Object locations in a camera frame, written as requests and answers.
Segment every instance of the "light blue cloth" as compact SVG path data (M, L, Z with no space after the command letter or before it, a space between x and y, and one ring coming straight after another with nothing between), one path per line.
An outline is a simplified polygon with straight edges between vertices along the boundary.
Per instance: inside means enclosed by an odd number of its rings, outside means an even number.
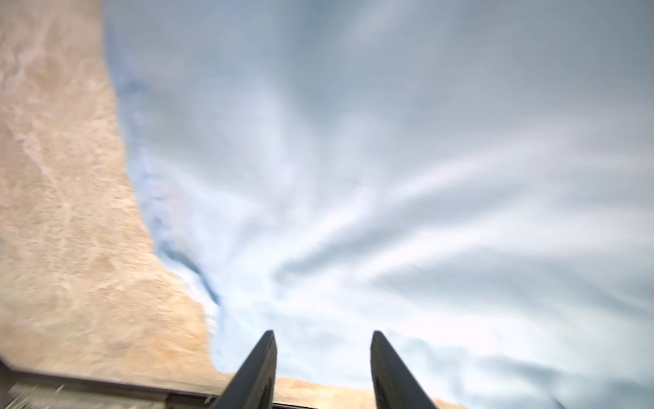
M106 1L156 254L215 366L654 405L651 0Z

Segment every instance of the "garment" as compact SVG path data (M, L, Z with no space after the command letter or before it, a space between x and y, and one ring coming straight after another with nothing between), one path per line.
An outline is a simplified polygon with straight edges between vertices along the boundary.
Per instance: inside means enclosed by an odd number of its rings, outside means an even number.
M161 262L217 369L468 408L654 402L651 1L112 0Z

